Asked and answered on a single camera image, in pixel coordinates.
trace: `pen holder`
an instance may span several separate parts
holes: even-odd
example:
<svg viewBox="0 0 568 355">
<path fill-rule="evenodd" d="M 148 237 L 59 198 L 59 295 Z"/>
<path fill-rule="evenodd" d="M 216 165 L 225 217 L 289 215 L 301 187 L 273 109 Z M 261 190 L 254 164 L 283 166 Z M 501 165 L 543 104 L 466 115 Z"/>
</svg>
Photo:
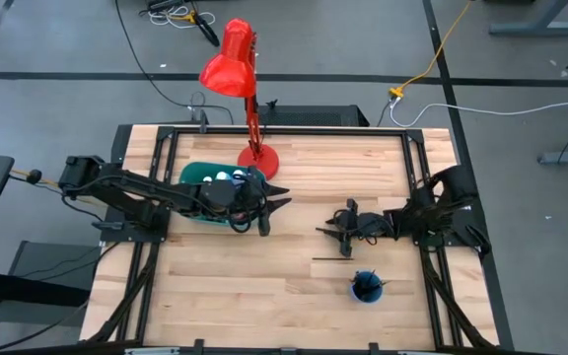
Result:
<svg viewBox="0 0 568 355">
<path fill-rule="evenodd" d="M 249 173 L 247 167 L 239 167 L 239 166 L 232 166 L 226 164 L 216 164 L 216 163 L 204 163 L 204 162 L 194 162 L 190 163 L 183 170 L 181 171 L 181 175 L 178 177 L 178 181 L 180 183 L 205 183 L 203 182 L 203 178 L 205 177 L 215 177 L 218 173 L 223 172 L 231 176 L 234 171 L 240 170 L 245 175 Z M 262 181 L 265 181 L 264 174 L 258 171 L 258 178 Z M 191 220 L 205 222 L 209 224 L 215 224 L 219 226 L 229 226 L 229 222 L 227 219 L 210 219 L 205 218 L 204 216 L 197 216 L 197 217 L 187 217 Z"/>
<path fill-rule="evenodd" d="M 363 303 L 375 303 L 383 296 L 383 285 L 374 271 L 357 271 L 352 280 L 352 295 Z"/>
</svg>

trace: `yellow cable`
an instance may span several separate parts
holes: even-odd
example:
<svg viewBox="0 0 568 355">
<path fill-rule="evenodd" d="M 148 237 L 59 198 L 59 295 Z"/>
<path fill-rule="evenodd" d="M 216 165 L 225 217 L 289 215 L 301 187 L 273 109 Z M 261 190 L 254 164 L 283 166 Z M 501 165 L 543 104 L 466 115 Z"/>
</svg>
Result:
<svg viewBox="0 0 568 355">
<path fill-rule="evenodd" d="M 463 10 L 461 11 L 460 15 L 455 19 L 455 21 L 453 22 L 453 25 L 451 26 L 451 28 L 449 29 L 449 31 L 446 33 L 446 35 L 444 36 L 444 38 L 442 39 L 442 42 L 440 43 L 440 47 L 438 48 L 438 51 L 435 53 L 435 56 L 433 57 L 433 59 L 431 60 L 431 63 L 429 64 L 429 67 L 427 68 L 427 70 L 418 75 L 415 76 L 409 80 L 407 80 L 404 84 L 400 85 L 397 88 L 391 88 L 390 89 L 390 94 L 394 94 L 397 97 L 402 98 L 404 96 L 404 93 L 402 92 L 404 90 L 404 88 L 406 88 L 409 84 L 413 83 L 416 80 L 420 80 L 422 78 L 424 78 L 425 76 L 427 76 L 431 70 L 433 70 L 433 66 L 435 65 L 435 61 L 438 59 L 438 57 L 440 56 L 440 53 L 442 52 L 442 48 L 444 48 L 444 44 L 446 43 L 446 40 L 449 38 L 449 36 L 451 35 L 451 33 L 453 32 L 453 30 L 455 29 L 455 26 L 460 22 L 460 20 L 462 19 L 463 15 L 466 13 L 466 11 L 468 11 L 468 8 L 470 7 L 470 4 L 472 4 L 472 1 L 469 0 L 466 4 L 465 7 L 463 8 Z"/>
<path fill-rule="evenodd" d="M 29 176 L 30 176 L 30 173 L 24 172 L 24 171 L 20 171 L 20 170 L 17 170 L 17 169 L 12 169 L 11 172 L 13 172 L 14 174 L 23 176 L 23 177 L 29 177 Z M 52 187 L 56 187 L 56 188 L 60 189 L 60 187 L 58 187 L 58 183 L 56 183 L 55 181 L 52 181 L 52 180 L 50 180 L 50 179 L 42 178 L 39 182 L 43 182 L 43 183 L 48 184 L 48 185 L 50 185 L 50 186 L 52 186 Z M 102 206 L 101 204 L 96 203 L 96 202 L 94 202 L 94 201 L 90 201 L 90 200 L 88 200 L 88 199 L 86 199 L 86 198 L 78 198 L 77 201 L 80 201 L 80 202 L 83 202 L 83 203 L 87 203 L 87 204 L 90 204 L 90 205 L 94 205 L 94 206 L 96 206 L 96 207 L 104 207 L 104 206 Z"/>
</svg>

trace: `blue cup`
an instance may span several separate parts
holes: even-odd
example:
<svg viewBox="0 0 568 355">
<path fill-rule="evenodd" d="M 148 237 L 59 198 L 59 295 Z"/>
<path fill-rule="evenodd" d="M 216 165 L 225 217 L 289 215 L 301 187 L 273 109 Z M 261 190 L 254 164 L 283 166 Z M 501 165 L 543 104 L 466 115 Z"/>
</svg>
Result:
<svg viewBox="0 0 568 355">
<path fill-rule="evenodd" d="M 357 271 L 351 287 L 352 295 L 363 303 L 375 303 L 383 296 L 383 280 L 373 271 Z"/>
</svg>

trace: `floor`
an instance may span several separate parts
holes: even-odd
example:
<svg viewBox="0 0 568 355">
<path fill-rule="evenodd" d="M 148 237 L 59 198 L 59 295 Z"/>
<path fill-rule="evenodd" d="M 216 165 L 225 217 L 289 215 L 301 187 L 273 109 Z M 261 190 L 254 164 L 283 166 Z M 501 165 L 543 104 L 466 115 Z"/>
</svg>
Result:
<svg viewBox="0 0 568 355">
<path fill-rule="evenodd" d="M 444 34 L 464 3 L 431 2 Z M 38 168 L 58 178 L 67 155 L 108 157 L 120 123 L 188 119 L 186 109 L 127 75 L 138 68 L 112 1 L 5 3 L 12 6 L 0 24 L 0 154 L 13 156 L 17 168 Z M 472 4 L 445 50 L 452 81 L 460 84 L 452 87 L 459 105 L 509 111 L 568 101 L 568 37 L 487 32 L 491 23 L 535 18 L 548 3 Z M 0 0 L 0 12 L 3 5 Z M 229 107 L 236 123 L 242 122 L 239 100 L 206 92 L 193 80 L 216 52 L 198 30 L 153 26 L 137 15 L 139 0 L 121 0 L 120 8 L 148 72 L 167 79 L 192 74 L 159 82 L 165 93 L 187 103 L 193 92 L 203 91 L 208 104 Z M 400 83 L 395 77 L 418 74 L 433 55 L 420 1 L 227 0 L 203 1 L 200 8 L 216 15 L 219 36 L 234 17 L 249 20 L 258 32 L 258 73 L 281 74 L 260 81 L 261 103 L 356 104 L 376 125 L 387 89 Z M 568 7 L 558 20 L 568 21 Z M 350 76 L 336 82 L 327 76 L 336 74 Z M 408 88 L 396 119 L 408 122 L 425 105 L 446 101 L 437 67 L 430 77 L 438 79 Z M 487 80 L 460 80 L 474 78 Z M 223 112 L 208 115 L 214 124 L 229 122 Z M 535 161 L 568 140 L 568 107 L 511 117 L 462 112 L 461 124 L 515 348 L 568 354 L 568 166 Z M 382 126 L 391 125 L 385 117 Z M 451 128 L 452 123 L 445 109 L 432 108 L 417 126 Z M 21 240 L 91 246 L 98 232 L 89 218 L 72 213 L 48 192 L 11 182 L 0 199 L 0 272 L 8 270 Z M 0 344 L 38 329 L 7 325 Z M 77 331 L 55 329 L 23 346 L 71 343 Z"/>
</svg>

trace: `red desk lamp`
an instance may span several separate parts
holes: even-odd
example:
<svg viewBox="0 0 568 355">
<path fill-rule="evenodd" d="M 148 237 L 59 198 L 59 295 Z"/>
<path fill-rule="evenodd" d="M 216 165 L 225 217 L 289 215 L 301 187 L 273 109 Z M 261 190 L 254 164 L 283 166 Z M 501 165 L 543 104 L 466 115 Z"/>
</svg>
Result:
<svg viewBox="0 0 568 355">
<path fill-rule="evenodd" d="M 273 148 L 262 144 L 255 97 L 255 43 L 251 25 L 234 19 L 225 27 L 221 52 L 213 57 L 200 75 L 200 82 L 211 91 L 245 98 L 249 142 L 238 157 L 238 165 L 257 168 L 271 179 L 277 173 L 279 158 Z"/>
</svg>

